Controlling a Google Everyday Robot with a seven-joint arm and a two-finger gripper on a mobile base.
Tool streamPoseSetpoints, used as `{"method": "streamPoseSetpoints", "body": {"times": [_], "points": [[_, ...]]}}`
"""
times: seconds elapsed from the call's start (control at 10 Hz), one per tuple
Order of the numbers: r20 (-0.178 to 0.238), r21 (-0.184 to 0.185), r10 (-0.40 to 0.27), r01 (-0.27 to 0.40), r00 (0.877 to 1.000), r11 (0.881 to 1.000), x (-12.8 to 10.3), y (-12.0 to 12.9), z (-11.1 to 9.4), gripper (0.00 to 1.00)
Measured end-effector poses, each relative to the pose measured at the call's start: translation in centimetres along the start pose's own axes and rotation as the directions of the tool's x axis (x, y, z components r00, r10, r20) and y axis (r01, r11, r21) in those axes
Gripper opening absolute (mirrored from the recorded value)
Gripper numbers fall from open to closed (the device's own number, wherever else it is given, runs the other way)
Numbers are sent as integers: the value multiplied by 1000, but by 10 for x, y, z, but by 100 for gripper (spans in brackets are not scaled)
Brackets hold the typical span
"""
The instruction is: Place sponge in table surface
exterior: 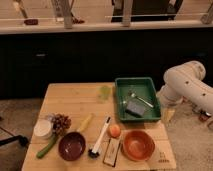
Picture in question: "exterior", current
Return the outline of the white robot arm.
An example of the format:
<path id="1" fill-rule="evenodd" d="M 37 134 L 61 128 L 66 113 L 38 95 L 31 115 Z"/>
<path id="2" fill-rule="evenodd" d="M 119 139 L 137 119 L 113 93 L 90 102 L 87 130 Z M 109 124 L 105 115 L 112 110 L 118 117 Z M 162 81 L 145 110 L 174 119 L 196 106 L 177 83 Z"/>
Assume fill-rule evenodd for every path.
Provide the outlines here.
<path id="1" fill-rule="evenodd" d="M 189 61 L 168 69 L 163 76 L 165 84 L 158 92 L 163 107 L 176 106 L 186 98 L 209 114 L 213 114 L 213 87 L 205 84 L 204 65 Z"/>

